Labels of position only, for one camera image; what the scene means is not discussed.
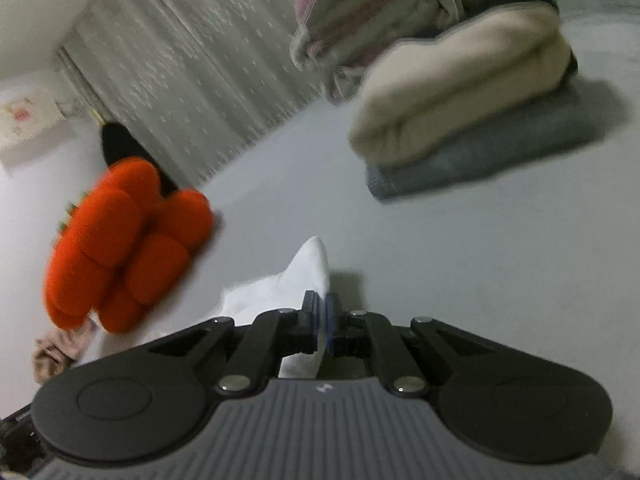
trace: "metal pivot screw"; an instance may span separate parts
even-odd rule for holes
[[[402,394],[416,394],[421,392],[426,385],[420,377],[412,375],[399,377],[394,381],[394,389]]]
[[[251,385],[251,379],[244,375],[227,375],[218,381],[218,386],[225,392],[241,392]]]

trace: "beige cloth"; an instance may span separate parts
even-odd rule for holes
[[[43,384],[78,361],[94,338],[96,329],[97,325],[87,317],[84,325],[76,330],[55,328],[36,339],[37,348],[31,358],[36,382]]]
[[[455,130],[552,91],[571,59],[559,27],[549,4],[511,4],[437,40],[396,44],[360,89],[352,149],[368,164],[404,164]]]

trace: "plush carrot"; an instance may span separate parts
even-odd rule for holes
[[[180,279],[214,217],[196,190],[164,202],[158,172],[141,158],[111,166],[71,216],[47,268],[44,303],[63,329],[95,309],[109,332],[126,332]]]
[[[102,325],[111,332],[135,327],[139,323],[136,314],[156,304],[185,273],[191,254],[209,238],[213,224],[209,202],[196,190],[178,190],[159,205],[148,232],[122,271],[128,294],[118,297],[119,304],[113,300],[109,308],[98,312]]]

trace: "logo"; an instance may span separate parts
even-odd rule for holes
[[[334,387],[327,383],[316,386],[316,390],[318,390],[321,394],[327,394],[333,389]]]

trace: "folded clothes pile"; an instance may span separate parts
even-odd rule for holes
[[[472,182],[601,135],[572,84],[451,136],[433,153],[402,166],[367,167],[378,200]]]
[[[295,0],[297,67],[321,75],[332,102],[354,96],[367,67],[398,39],[441,32],[463,17],[461,0]]]
[[[350,127],[380,200],[472,180],[593,139],[553,0],[486,0],[369,66]]]

